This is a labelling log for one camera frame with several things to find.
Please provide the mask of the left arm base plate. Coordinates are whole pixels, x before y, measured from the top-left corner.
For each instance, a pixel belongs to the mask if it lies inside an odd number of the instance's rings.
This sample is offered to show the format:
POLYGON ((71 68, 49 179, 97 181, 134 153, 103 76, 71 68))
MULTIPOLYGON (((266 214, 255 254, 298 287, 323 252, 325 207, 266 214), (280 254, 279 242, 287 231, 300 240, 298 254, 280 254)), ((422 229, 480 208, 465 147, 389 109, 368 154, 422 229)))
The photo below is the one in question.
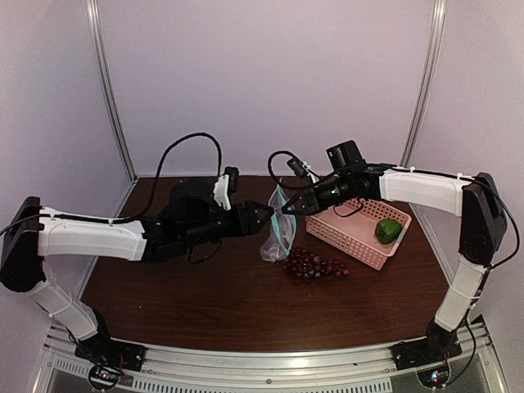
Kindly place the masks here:
POLYGON ((92 364, 113 368, 116 371, 140 372, 144 361, 146 348, 112 339, 108 334, 97 332, 86 340, 80 340, 73 334, 69 335, 75 345, 75 355, 86 359, 92 364))

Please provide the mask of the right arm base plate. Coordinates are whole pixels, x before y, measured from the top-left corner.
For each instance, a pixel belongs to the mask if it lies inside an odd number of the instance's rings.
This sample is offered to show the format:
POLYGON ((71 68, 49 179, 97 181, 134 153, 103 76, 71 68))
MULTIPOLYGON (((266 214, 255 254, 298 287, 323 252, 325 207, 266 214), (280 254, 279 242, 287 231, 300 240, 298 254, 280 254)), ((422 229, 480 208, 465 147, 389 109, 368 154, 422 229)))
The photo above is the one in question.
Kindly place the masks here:
POLYGON ((414 341, 402 341, 391 348, 397 370, 420 368, 429 364, 444 363, 463 353, 457 338, 442 346, 435 337, 423 337, 414 341))

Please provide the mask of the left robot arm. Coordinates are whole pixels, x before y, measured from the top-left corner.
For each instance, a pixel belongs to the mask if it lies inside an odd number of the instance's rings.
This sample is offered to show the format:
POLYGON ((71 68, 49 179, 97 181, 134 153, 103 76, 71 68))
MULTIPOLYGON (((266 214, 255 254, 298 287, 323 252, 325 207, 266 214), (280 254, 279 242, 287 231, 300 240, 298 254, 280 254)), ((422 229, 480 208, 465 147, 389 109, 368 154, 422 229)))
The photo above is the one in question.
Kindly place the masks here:
POLYGON ((47 278, 50 255, 89 255, 155 264, 172 260, 206 243, 257 234, 273 208, 257 201, 232 203, 235 180, 225 174, 210 185, 193 179, 174 185, 167 205, 155 216, 110 219, 72 215, 44 208, 28 197, 4 236, 1 283, 27 294, 66 327, 79 353, 94 363, 119 356, 103 317, 47 278))

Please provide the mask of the dark red grape bunch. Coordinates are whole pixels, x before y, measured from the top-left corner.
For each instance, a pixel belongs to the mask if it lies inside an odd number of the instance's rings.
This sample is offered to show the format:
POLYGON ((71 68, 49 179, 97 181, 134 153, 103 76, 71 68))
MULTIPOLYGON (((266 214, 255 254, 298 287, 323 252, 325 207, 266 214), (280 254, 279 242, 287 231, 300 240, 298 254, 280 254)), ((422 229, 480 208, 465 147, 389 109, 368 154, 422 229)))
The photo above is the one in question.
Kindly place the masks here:
POLYGON ((283 260, 282 269, 297 280, 317 280, 325 277, 345 278, 350 271, 339 260, 325 259, 312 251, 296 247, 283 260))

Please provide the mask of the clear zip top bag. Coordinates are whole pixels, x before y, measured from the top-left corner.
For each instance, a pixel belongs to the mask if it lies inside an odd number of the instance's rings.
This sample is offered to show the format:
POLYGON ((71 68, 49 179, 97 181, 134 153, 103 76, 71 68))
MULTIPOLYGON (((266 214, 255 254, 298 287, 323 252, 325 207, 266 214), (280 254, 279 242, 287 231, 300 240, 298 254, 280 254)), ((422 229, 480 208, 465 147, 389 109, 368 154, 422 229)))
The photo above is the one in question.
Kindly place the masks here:
POLYGON ((296 237, 297 222, 293 215, 285 215, 282 208, 289 201, 286 193, 280 186, 276 186, 269 206, 273 208, 273 215, 269 222, 269 237, 260 248, 262 260, 275 263, 285 260, 291 253, 296 237))

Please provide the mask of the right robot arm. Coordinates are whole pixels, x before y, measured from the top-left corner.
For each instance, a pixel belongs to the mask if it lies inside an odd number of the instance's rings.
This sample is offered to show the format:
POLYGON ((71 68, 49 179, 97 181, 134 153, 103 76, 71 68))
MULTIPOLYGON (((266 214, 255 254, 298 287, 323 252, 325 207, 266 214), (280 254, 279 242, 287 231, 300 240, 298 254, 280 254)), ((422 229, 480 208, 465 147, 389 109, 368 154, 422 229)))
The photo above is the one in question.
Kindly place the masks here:
POLYGON ((427 361, 445 357, 458 328, 480 298, 507 226, 514 222, 488 173, 473 177, 408 169, 365 161, 354 141, 327 150, 332 172, 316 178, 297 156, 287 164, 306 185, 282 208, 287 215, 311 216, 351 199, 399 201, 450 213, 461 219, 458 267, 444 300, 412 352, 427 361))

